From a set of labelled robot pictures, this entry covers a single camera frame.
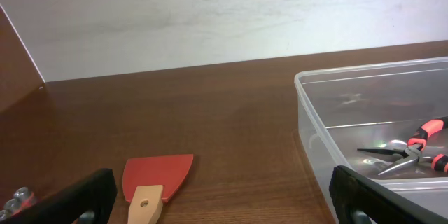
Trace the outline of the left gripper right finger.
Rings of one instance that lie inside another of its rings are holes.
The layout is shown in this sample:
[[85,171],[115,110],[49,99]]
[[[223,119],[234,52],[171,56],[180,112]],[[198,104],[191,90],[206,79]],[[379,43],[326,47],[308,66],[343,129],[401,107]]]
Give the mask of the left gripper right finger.
[[329,193],[337,220],[342,224],[447,223],[445,217],[409,201],[343,165],[333,169]]

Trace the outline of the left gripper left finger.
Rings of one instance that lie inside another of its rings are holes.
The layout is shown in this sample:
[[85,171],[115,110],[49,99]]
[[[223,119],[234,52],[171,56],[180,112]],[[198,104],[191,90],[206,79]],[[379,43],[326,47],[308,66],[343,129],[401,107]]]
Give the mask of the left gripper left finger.
[[117,196],[113,170],[98,169],[80,181],[7,218],[6,224],[67,224],[91,211],[96,224],[107,224]]

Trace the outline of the orange long nose pliers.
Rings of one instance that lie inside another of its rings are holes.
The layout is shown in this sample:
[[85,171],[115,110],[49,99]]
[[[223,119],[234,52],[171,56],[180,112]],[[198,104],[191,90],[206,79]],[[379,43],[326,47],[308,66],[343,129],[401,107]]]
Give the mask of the orange long nose pliers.
[[430,163],[430,168],[437,172],[447,173],[447,155],[438,154],[435,157],[424,157],[423,151],[434,133],[447,129],[447,116],[429,120],[422,124],[407,140],[405,148],[358,148],[358,151],[381,155],[400,155],[401,158],[378,173],[379,176],[396,172],[400,169],[414,166],[420,162]]

